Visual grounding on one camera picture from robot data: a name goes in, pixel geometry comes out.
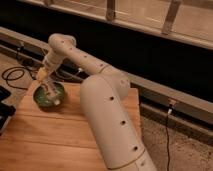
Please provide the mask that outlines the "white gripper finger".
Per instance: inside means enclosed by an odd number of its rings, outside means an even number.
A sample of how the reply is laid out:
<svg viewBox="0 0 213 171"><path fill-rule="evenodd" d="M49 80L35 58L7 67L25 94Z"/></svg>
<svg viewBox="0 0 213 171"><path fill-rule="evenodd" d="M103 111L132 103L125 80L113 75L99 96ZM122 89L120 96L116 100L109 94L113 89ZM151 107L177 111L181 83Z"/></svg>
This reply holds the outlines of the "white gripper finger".
<svg viewBox="0 0 213 171"><path fill-rule="evenodd" d="M44 89L45 92L48 92L48 85L46 82L41 82L41 87Z"/></svg>
<svg viewBox="0 0 213 171"><path fill-rule="evenodd" d="M53 80L49 81L49 91L52 96L55 96L58 94L57 83L54 82Z"/></svg>

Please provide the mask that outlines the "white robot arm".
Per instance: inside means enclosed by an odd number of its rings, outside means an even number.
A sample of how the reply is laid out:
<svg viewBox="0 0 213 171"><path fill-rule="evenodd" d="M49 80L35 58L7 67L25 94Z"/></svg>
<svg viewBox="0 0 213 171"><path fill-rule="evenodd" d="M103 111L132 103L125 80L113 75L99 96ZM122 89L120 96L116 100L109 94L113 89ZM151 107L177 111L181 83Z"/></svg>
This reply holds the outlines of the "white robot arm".
<svg viewBox="0 0 213 171"><path fill-rule="evenodd" d="M130 89L129 78L112 65L78 49L76 39L54 33L37 80L45 95L58 105L59 92L50 75L69 59L88 77L80 87L80 104L108 171L157 171L129 118L122 100Z"/></svg>

